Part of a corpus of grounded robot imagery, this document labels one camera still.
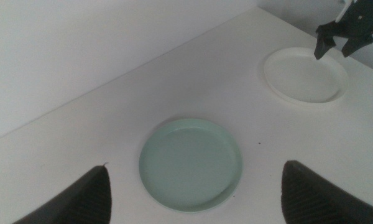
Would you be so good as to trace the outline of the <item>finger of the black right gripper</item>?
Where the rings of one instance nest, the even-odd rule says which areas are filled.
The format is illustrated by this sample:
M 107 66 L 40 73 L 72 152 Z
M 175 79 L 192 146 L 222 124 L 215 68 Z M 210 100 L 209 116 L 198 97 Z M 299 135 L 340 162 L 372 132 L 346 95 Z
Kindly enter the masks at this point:
M 353 31 L 347 35 L 347 39 L 347 42 L 342 48 L 344 57 L 348 57 L 359 49 L 373 43 L 373 24 L 368 28 L 353 29 Z
M 314 56 L 317 60 L 321 59 L 328 50 L 336 46 L 333 39 L 335 28 L 336 22 L 332 21 L 327 24 L 320 25 L 316 29 L 317 41 Z

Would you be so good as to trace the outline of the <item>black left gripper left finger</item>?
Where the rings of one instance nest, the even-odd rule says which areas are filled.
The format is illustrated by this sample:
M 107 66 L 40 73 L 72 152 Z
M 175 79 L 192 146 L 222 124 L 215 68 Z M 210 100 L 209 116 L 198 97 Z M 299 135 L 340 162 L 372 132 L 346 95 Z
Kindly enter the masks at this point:
M 95 166 L 57 196 L 16 222 L 109 224 L 111 210 L 108 170 L 105 166 Z

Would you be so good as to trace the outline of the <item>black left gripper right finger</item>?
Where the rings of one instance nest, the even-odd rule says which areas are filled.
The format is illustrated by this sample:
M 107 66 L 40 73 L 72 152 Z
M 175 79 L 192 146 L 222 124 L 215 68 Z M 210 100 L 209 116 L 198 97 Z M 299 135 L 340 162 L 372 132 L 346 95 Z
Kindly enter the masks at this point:
M 286 223 L 373 223 L 373 206 L 298 161 L 282 171 L 281 207 Z

